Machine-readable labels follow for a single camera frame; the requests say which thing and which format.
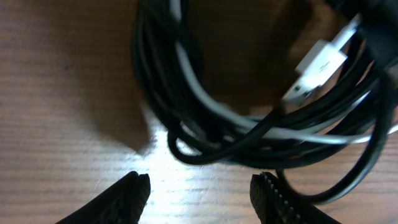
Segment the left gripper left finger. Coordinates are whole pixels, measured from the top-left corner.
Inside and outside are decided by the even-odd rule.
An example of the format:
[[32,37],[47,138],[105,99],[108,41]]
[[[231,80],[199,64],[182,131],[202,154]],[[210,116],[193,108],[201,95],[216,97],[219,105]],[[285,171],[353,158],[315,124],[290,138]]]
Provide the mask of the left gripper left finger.
[[149,175],[132,171],[57,224],[137,224],[149,195]]

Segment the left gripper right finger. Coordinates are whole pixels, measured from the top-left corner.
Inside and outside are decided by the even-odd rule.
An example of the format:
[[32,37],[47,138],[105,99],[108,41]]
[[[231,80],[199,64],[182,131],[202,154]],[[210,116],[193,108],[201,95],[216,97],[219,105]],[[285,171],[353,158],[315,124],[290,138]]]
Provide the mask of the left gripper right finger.
[[262,224],[339,224],[284,187],[270,172],[252,175],[249,194]]

